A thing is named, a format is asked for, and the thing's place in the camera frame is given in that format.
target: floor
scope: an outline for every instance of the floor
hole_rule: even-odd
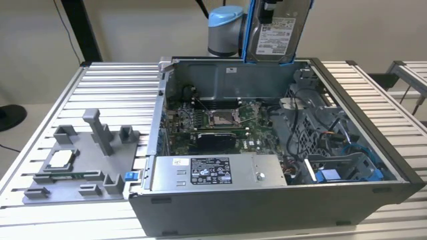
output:
[[[53,104],[25,104],[21,105],[27,109],[27,118],[20,125],[12,129],[0,132],[0,144],[21,150],[28,139],[35,133],[48,111]],[[8,168],[15,161],[19,153],[8,149],[0,148],[0,178],[4,176]]]

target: hard drive label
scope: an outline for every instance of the hard drive label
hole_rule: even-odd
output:
[[[271,24],[261,25],[256,46],[257,55],[287,53],[295,22],[295,18],[273,17]]]
[[[191,159],[191,183],[232,184],[232,168],[228,157],[203,157]]]

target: black pole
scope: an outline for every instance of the black pole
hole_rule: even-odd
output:
[[[67,13],[75,38],[77,39],[84,61],[101,62],[103,57],[83,0],[60,0],[60,2]]]
[[[209,12],[207,10],[207,6],[203,3],[203,0],[195,0],[195,2],[199,4],[199,7],[201,9],[203,15],[205,16],[207,19],[209,19]]]

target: green circuit board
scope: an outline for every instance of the green circuit board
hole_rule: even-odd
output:
[[[259,102],[243,102],[236,109],[212,112],[188,107],[181,109],[184,114],[173,113],[177,117],[169,117],[168,139],[172,156],[240,153],[283,155],[279,138],[268,120],[267,108]],[[233,148],[215,151],[197,149],[196,138],[200,133],[235,134]]]

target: blue latch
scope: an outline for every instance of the blue latch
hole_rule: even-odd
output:
[[[124,174],[124,181],[131,182],[131,181],[137,181],[139,180],[139,172],[128,171]]]

